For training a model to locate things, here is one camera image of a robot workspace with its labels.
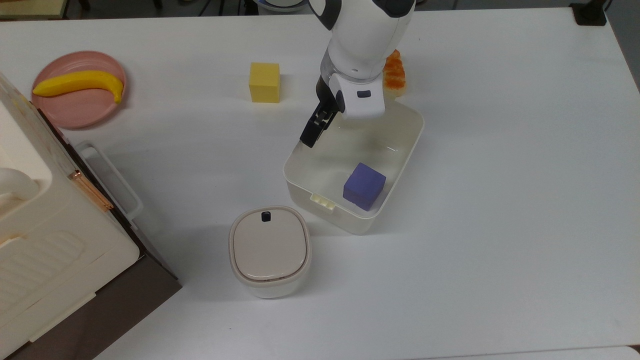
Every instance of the brown base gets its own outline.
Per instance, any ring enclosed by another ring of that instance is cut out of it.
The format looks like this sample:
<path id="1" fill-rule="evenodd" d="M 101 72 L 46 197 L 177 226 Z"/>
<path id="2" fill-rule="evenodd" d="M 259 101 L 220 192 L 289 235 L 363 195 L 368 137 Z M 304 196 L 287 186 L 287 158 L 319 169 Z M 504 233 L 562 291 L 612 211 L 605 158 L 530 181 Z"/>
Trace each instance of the brown base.
<path id="1" fill-rule="evenodd" d="M 95 298 L 6 360 L 91 360 L 181 287 L 145 255 Z"/>

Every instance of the cube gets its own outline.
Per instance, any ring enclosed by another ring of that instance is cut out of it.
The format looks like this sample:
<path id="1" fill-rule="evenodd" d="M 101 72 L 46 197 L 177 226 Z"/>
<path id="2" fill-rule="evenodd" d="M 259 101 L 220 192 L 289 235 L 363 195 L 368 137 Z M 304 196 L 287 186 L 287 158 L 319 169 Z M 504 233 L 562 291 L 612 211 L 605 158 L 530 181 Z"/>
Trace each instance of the cube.
<path id="1" fill-rule="evenodd" d="M 251 63 L 249 91 L 253 102 L 280 102 L 280 65 Z"/>
<path id="2" fill-rule="evenodd" d="M 356 204 L 360 209 L 369 211 L 380 196 L 386 180 L 386 176 L 359 163 L 344 184 L 342 197 Z"/>

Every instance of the pink plate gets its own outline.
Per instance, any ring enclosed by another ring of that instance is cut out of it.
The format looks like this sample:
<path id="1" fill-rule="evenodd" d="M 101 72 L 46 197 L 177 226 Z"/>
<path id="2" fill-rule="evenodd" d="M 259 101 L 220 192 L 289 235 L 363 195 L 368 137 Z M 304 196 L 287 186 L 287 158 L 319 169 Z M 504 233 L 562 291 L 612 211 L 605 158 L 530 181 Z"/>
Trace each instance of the pink plate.
<path id="1" fill-rule="evenodd" d="M 101 70 L 111 73 L 122 81 L 124 92 L 127 78 L 120 64 L 107 54 L 97 51 L 78 51 L 66 54 L 48 64 L 33 82 L 33 88 L 41 81 L 83 70 Z M 31 94 L 31 102 L 47 115 L 53 124 L 66 129 L 78 129 L 96 124 L 113 113 L 118 104 L 113 94 L 103 89 L 86 89 L 53 97 L 41 97 Z"/>

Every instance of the yellow cube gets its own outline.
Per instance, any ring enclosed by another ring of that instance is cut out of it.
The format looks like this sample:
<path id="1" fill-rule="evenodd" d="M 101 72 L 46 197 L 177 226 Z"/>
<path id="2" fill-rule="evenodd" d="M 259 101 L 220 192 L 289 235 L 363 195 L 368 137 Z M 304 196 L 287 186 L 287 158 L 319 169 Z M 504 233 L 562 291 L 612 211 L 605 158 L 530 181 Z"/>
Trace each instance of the yellow cube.
<path id="1" fill-rule="evenodd" d="M 280 102 L 280 65 L 251 63 L 249 91 L 253 102 Z"/>

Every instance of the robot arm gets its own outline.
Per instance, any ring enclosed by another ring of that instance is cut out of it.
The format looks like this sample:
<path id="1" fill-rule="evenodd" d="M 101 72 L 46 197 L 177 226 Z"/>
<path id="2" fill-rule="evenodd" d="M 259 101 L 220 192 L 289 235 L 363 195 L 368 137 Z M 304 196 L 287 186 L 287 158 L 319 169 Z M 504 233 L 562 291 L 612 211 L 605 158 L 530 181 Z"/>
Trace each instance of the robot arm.
<path id="1" fill-rule="evenodd" d="M 320 66 L 320 104 L 300 140 L 313 147 L 335 114 L 345 119 L 382 116 L 382 69 L 409 24 L 415 0 L 309 0 L 332 32 Z"/>

